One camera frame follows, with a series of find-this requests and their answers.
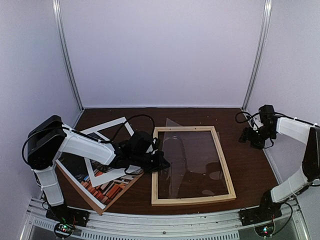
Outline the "light wooden picture frame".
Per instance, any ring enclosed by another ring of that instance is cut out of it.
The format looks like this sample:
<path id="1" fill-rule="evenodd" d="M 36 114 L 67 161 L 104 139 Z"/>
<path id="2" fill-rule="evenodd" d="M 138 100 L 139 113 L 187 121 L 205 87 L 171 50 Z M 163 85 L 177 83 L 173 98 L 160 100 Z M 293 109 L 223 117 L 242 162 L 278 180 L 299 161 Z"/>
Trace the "light wooden picture frame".
<path id="1" fill-rule="evenodd" d="M 212 138 L 214 140 L 215 148 L 219 157 L 220 164 L 222 166 L 222 171 L 224 174 L 224 180 L 228 189 L 227 194 L 207 196 L 207 197 L 192 197 L 192 198 L 173 198 L 173 199 L 160 199 L 158 197 L 158 172 L 152 174 L 151 179 L 151 204 L 152 206 L 190 206 L 190 205 L 203 205 L 203 204 L 213 204 L 213 203 L 224 203 L 228 201 L 234 201 L 237 196 L 234 189 L 234 185 L 231 179 L 229 168 L 222 150 L 219 136 L 216 132 L 214 126 L 163 126 L 156 127 L 154 130 L 154 137 L 159 138 L 160 132 L 211 132 Z"/>

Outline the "clear acrylic sheet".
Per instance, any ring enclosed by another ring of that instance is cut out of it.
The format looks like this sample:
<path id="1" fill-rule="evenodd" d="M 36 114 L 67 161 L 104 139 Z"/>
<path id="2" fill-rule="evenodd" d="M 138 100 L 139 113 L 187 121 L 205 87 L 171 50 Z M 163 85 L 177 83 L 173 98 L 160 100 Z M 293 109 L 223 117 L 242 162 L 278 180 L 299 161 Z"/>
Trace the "clear acrylic sheet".
<path id="1" fill-rule="evenodd" d="M 159 132 L 170 167 L 158 172 L 159 199 L 228 194 L 223 169 L 210 131 Z"/>

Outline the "white mat board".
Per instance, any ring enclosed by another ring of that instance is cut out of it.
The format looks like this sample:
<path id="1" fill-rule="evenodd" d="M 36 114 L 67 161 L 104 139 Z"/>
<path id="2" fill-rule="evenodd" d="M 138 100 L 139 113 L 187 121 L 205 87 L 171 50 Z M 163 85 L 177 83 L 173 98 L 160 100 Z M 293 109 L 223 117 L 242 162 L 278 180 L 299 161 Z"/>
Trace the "white mat board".
<path id="1" fill-rule="evenodd" d="M 90 135 L 90 136 L 94 134 L 95 136 L 98 136 L 98 139 L 100 140 L 109 141 L 110 138 L 100 133 L 100 131 L 106 130 L 118 125 L 121 126 L 126 120 L 127 119 L 123 116 L 123 117 L 120 117 L 120 118 L 117 118 L 117 119 L 114 119 L 90 128 L 87 128 L 85 130 L 82 130 L 81 133 Z M 102 173 L 101 175 L 97 175 L 94 173 L 93 162 L 89 158 L 85 158 L 84 161 L 88 171 L 89 179 L 93 187 L 97 187 L 105 183 L 108 183 L 110 181 L 116 180 L 118 178 L 124 177 L 126 174 L 138 173 L 141 170 L 141 168 L 137 166 L 129 166 L 128 170 L 126 170 L 125 168 L 110 168 L 109 170 L 107 170 L 107 172 Z"/>

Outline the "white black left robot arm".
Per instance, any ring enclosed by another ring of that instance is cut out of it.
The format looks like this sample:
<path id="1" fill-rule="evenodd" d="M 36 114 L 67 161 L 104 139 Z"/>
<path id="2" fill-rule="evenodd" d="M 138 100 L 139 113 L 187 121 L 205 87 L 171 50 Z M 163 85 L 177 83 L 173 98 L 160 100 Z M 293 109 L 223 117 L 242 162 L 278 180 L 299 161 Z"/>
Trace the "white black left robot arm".
<path id="1" fill-rule="evenodd" d="M 135 166 L 145 173 L 167 169 L 171 164 L 159 150 L 159 139 L 151 132 L 134 131 L 125 117 L 101 124 L 104 128 L 118 125 L 110 139 L 92 136 L 88 131 L 78 131 L 63 123 L 58 115 L 52 115 L 27 136 L 21 149 L 23 161 L 30 166 L 39 180 L 52 213 L 61 222 L 72 218 L 72 211 L 65 202 L 64 195 L 54 169 L 58 153 L 67 153 L 97 162 L 101 166 L 126 171 Z M 130 138 L 115 142 L 118 133 L 126 128 Z"/>

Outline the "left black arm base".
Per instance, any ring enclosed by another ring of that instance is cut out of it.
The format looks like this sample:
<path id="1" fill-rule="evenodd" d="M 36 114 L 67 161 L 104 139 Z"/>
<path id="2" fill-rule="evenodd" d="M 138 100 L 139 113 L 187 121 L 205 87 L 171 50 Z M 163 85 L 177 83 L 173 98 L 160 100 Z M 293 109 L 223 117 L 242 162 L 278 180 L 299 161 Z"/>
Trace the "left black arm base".
<path id="1" fill-rule="evenodd" d="M 46 217 L 58 221 L 69 226 L 85 227 L 89 220 L 90 213 L 86 210 L 70 208 L 65 201 L 62 204 L 53 206 L 46 200 L 48 208 L 46 210 Z"/>

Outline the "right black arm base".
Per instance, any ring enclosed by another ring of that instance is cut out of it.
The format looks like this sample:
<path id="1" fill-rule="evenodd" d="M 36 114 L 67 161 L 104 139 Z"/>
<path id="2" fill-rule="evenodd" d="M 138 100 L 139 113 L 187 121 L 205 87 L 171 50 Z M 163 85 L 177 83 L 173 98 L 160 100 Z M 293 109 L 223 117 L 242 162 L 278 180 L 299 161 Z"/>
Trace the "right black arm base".
<path id="1" fill-rule="evenodd" d="M 242 209 L 239 213 L 239 218 L 242 226 L 254 225 L 266 221 L 271 221 L 273 217 L 281 217 L 281 203 L 273 202 L 271 191 L 266 191 L 257 207 L 250 209 Z"/>

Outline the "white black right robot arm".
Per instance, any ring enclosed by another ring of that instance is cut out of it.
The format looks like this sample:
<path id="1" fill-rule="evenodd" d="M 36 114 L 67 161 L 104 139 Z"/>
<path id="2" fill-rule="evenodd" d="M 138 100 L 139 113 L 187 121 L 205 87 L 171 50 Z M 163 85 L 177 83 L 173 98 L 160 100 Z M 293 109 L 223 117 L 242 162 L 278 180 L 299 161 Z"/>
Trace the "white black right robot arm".
<path id="1" fill-rule="evenodd" d="M 259 220 L 268 220 L 281 204 L 298 196 L 320 178 L 320 126 L 277 112 L 273 105 L 261 106 L 257 113 L 239 112 L 235 115 L 238 124 L 251 122 L 242 130 L 240 143 L 249 142 L 252 148 L 266 150 L 266 141 L 274 144 L 277 136 L 296 142 L 293 152 L 301 157 L 300 167 L 284 182 L 263 194 L 256 210 Z"/>

